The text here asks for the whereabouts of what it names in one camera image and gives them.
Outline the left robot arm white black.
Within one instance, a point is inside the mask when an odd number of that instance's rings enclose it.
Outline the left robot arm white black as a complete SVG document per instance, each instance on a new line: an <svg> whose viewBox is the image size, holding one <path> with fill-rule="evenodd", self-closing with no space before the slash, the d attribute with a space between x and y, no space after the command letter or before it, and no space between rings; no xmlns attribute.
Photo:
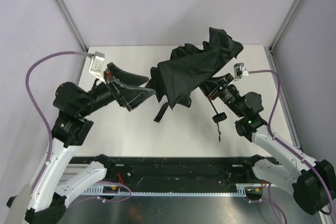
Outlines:
<svg viewBox="0 0 336 224"><path fill-rule="evenodd" d="M148 80L148 77L125 72L109 63L102 82L95 82L88 92L72 82L61 84L53 102L59 115L51 131L42 174L32 186L26 186L8 200L10 211L5 223L58 223L87 188L103 180L115 179L116 162L100 154L84 171L67 182L59 182L93 126L85 117L113 101L128 111L134 110L155 94L153 89L143 87Z"/></svg>

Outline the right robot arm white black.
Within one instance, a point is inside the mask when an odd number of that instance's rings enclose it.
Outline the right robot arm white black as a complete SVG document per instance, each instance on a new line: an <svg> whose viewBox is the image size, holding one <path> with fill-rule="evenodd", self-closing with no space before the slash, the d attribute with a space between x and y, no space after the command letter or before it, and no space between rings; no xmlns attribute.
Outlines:
<svg viewBox="0 0 336 224"><path fill-rule="evenodd" d="M306 213L314 215L325 206L333 207L335 171L327 160L317 161L271 130L260 113L264 109L261 95L248 92L240 95L232 84L234 77L226 74L210 78L200 89L209 101L219 98L239 117L235 128L239 136L266 150L278 164L254 155L246 161L255 177L274 184L289 193Z"/></svg>

